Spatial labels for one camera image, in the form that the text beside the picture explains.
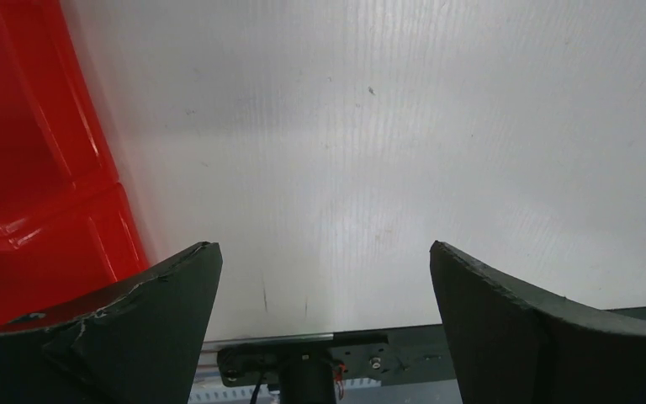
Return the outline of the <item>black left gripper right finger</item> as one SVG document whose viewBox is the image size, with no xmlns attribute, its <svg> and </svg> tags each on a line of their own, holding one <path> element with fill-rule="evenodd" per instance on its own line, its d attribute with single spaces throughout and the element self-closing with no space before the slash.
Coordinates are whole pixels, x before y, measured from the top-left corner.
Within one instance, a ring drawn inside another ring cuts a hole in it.
<svg viewBox="0 0 646 404">
<path fill-rule="evenodd" d="M 430 274 L 464 402 L 646 403 L 646 306 L 586 306 L 445 242 Z"/>
</svg>

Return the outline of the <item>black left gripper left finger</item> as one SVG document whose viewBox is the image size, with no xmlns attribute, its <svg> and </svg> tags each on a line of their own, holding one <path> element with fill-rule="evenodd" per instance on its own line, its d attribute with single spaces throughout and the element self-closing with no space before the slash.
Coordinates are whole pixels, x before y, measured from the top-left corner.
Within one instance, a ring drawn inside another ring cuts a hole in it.
<svg viewBox="0 0 646 404">
<path fill-rule="evenodd" d="M 198 242 L 146 271 L 0 325 L 0 403 L 184 403 L 223 258 Z"/>
</svg>

